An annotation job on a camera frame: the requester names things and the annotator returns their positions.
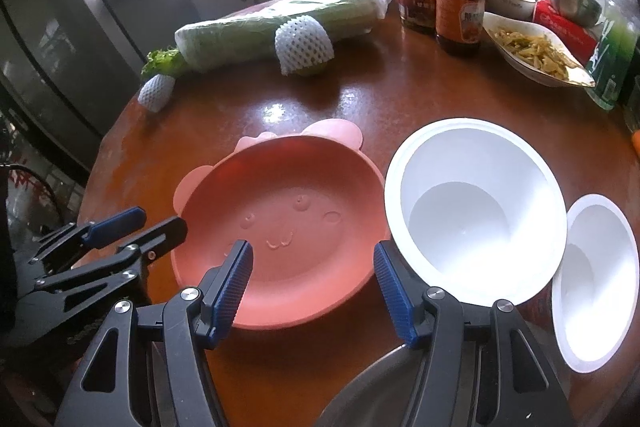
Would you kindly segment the round steel pan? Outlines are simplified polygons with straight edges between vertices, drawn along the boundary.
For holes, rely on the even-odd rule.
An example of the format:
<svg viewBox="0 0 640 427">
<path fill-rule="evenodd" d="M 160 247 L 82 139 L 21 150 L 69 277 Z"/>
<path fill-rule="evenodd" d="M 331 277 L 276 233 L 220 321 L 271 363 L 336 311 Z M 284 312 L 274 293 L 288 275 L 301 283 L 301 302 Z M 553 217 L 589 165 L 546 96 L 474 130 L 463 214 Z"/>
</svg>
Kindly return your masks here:
<svg viewBox="0 0 640 427">
<path fill-rule="evenodd" d="M 416 380 L 419 365 L 427 359 L 424 350 L 401 346 L 371 364 L 322 411 L 315 426 L 400 426 Z M 476 366 L 475 343 L 462 347 L 457 403 L 451 425 L 469 424 L 473 408 Z"/>
</svg>

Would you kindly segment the red white paper bowl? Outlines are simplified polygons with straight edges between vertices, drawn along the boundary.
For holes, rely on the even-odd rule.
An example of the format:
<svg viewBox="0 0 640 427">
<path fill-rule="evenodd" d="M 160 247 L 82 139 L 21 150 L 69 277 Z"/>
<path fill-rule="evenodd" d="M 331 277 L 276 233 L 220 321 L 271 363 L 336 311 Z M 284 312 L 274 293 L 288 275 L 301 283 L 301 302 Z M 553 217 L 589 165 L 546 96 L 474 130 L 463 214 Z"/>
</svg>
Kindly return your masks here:
<svg viewBox="0 0 640 427">
<path fill-rule="evenodd" d="M 620 349 L 639 296 L 634 232 L 615 202 L 577 199 L 567 213 L 567 244 L 552 281 L 554 335 L 566 365 L 588 374 Z"/>
<path fill-rule="evenodd" d="M 388 167 L 384 202 L 410 268 L 462 303 L 526 303 L 565 251 L 565 200 L 550 167 L 486 120 L 443 119 L 409 135 Z"/>
</svg>

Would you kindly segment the pink animal-ear plate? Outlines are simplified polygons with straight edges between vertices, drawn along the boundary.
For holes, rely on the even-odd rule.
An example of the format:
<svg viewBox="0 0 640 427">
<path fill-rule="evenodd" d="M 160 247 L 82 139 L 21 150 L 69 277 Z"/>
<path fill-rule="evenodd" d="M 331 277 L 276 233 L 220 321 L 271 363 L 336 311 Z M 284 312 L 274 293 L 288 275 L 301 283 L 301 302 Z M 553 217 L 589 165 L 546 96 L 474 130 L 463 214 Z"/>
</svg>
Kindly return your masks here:
<svg viewBox="0 0 640 427">
<path fill-rule="evenodd" d="M 216 165 L 188 172 L 172 199 L 188 228 L 171 253 L 177 283 L 195 285 L 244 239 L 254 263 L 239 329 L 285 329 L 346 303 L 390 236 L 384 178 L 362 143 L 356 124 L 330 118 L 294 134 L 243 136 Z"/>
</svg>

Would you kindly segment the foam-netted fruit left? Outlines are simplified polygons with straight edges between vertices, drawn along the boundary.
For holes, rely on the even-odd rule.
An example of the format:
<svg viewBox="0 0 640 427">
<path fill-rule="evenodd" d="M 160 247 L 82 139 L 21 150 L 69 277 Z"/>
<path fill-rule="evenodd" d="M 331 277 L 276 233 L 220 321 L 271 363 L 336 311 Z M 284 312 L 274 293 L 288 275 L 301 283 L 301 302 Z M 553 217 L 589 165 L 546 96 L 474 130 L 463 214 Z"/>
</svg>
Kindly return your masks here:
<svg viewBox="0 0 640 427">
<path fill-rule="evenodd" d="M 169 102 L 176 80 L 168 75 L 155 75 L 141 88 L 138 103 L 151 113 L 160 112 Z"/>
</svg>

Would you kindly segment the foam-netted fruit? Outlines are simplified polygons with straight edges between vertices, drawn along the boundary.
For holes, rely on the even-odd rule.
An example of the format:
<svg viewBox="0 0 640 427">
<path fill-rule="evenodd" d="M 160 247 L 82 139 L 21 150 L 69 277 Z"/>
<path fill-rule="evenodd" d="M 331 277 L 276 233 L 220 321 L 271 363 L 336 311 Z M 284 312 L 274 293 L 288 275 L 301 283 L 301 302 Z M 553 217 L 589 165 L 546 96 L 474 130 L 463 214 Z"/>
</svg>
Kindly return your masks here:
<svg viewBox="0 0 640 427">
<path fill-rule="evenodd" d="M 176 80 L 168 75 L 155 75 L 141 88 L 138 103 L 151 113 L 160 112 L 169 102 Z"/>
<path fill-rule="evenodd" d="M 274 34 L 274 49 L 283 76 L 310 76 L 334 59 L 331 39 L 322 25 L 309 15 L 282 24 Z"/>
</svg>

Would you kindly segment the green leafy lettuce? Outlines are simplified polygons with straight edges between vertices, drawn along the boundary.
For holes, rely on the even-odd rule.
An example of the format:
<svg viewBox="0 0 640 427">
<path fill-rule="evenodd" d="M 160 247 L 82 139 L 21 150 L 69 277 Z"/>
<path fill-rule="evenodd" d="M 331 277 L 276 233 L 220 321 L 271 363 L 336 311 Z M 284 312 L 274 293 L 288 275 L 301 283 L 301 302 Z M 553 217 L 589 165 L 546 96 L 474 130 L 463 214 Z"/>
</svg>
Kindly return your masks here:
<svg viewBox="0 0 640 427">
<path fill-rule="evenodd" d="M 156 75 L 175 79 L 191 72 L 189 64 L 177 48 L 151 51 L 141 69 L 141 78 L 149 80 Z"/>
</svg>

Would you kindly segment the grey refrigerator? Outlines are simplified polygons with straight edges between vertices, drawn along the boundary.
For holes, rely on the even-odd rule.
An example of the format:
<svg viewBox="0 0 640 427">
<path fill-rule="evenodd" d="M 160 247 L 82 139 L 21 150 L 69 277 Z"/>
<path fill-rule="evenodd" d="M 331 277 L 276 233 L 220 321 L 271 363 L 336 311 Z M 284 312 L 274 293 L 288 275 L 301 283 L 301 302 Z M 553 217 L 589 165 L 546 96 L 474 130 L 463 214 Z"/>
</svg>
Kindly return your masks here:
<svg viewBox="0 0 640 427">
<path fill-rule="evenodd" d="M 192 0 L 1 0 L 4 106 L 43 153 L 83 176 L 148 54 L 197 15 Z"/>
</svg>

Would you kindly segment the foam-netted fruit right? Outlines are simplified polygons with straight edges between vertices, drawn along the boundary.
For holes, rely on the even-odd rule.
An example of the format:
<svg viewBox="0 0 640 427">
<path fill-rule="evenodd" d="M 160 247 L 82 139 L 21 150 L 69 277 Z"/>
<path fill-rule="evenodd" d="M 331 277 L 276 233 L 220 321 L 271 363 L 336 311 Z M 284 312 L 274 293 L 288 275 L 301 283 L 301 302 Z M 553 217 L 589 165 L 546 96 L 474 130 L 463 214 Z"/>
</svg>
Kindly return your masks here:
<svg viewBox="0 0 640 427">
<path fill-rule="evenodd" d="M 331 39 L 322 25 L 309 15 L 282 24 L 274 34 L 274 49 L 283 76 L 310 76 L 334 59 Z"/>
</svg>

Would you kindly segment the white dish with food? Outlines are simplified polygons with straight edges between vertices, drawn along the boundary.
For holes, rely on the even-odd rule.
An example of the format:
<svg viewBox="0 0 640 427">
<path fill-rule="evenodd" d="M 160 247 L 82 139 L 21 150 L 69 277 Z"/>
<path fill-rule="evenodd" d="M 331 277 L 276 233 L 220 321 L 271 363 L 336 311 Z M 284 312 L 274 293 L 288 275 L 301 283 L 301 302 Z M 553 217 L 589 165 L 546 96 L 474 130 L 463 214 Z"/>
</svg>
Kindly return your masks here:
<svg viewBox="0 0 640 427">
<path fill-rule="evenodd" d="M 554 32 L 544 26 L 484 14 L 484 29 L 506 61 L 547 87 L 593 88 L 596 83 Z"/>
</svg>

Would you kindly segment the wrapped napa cabbage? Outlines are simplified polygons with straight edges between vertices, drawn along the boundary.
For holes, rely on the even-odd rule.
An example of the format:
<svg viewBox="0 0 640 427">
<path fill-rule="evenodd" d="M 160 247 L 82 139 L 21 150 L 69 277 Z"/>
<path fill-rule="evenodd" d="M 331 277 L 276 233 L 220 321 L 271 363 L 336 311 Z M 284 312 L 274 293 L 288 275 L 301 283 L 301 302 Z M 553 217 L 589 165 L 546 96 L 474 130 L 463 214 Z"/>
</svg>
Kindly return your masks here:
<svg viewBox="0 0 640 427">
<path fill-rule="evenodd" d="M 253 11 L 187 24 L 175 32 L 175 56 L 189 72 L 260 60 L 276 50 L 284 25 L 310 17 L 333 42 L 359 37 L 384 20 L 390 0 L 274 0 Z"/>
</svg>

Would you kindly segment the red box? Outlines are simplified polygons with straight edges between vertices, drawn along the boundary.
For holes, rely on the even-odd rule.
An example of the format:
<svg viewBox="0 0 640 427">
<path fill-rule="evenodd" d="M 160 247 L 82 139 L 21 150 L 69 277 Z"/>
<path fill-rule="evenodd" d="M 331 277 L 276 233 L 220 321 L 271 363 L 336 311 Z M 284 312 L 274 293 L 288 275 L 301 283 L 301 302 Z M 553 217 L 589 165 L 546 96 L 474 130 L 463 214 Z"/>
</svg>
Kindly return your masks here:
<svg viewBox="0 0 640 427">
<path fill-rule="evenodd" d="M 555 33 L 570 50 L 576 60 L 586 65 L 597 45 L 593 34 L 561 15 L 550 0 L 538 0 L 534 9 L 533 22 L 547 27 Z"/>
</svg>

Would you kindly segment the brown sauce bottle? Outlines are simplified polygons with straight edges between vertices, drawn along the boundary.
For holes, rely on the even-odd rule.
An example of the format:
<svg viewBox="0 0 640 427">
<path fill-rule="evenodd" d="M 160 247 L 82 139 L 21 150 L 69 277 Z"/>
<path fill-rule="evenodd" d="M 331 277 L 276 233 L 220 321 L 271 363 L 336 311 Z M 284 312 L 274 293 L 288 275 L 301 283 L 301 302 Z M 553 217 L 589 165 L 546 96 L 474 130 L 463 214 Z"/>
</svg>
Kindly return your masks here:
<svg viewBox="0 0 640 427">
<path fill-rule="evenodd" d="M 444 51 L 465 56 L 480 47 L 485 1 L 436 0 L 436 40 Z"/>
</svg>

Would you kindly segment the white ceramic bowl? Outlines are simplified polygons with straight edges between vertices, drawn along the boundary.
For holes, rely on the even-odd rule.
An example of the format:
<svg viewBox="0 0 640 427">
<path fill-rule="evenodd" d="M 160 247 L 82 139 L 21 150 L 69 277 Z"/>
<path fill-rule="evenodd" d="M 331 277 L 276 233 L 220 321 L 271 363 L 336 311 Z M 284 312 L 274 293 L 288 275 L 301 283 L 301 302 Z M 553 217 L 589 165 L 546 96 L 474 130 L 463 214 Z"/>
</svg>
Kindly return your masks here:
<svg viewBox="0 0 640 427">
<path fill-rule="evenodd" d="M 485 10 L 514 20 L 532 20 L 536 0 L 486 0 Z"/>
</svg>

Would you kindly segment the green liquid plastic bottle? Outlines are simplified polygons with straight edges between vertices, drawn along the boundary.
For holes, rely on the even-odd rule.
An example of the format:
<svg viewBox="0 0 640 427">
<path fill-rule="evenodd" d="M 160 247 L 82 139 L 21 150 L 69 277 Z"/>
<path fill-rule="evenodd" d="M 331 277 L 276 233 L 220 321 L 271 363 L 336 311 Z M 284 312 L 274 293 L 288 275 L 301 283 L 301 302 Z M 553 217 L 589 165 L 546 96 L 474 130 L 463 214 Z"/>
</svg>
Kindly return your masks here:
<svg viewBox="0 0 640 427">
<path fill-rule="evenodd" d="M 587 90 L 600 109 L 612 110 L 623 89 L 639 39 L 637 0 L 605 0 L 602 31 L 586 69 L 594 81 Z"/>
</svg>

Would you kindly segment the small steel bowl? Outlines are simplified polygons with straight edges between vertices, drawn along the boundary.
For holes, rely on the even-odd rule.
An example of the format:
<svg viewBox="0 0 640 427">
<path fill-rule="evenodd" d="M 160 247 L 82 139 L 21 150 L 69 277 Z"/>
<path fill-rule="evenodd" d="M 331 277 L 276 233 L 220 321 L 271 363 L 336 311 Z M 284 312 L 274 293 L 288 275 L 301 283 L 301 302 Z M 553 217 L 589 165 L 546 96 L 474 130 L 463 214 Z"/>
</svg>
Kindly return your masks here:
<svg viewBox="0 0 640 427">
<path fill-rule="evenodd" d="M 602 13 L 596 0 L 550 0 L 553 9 L 562 17 L 582 28 L 593 28 Z"/>
</svg>

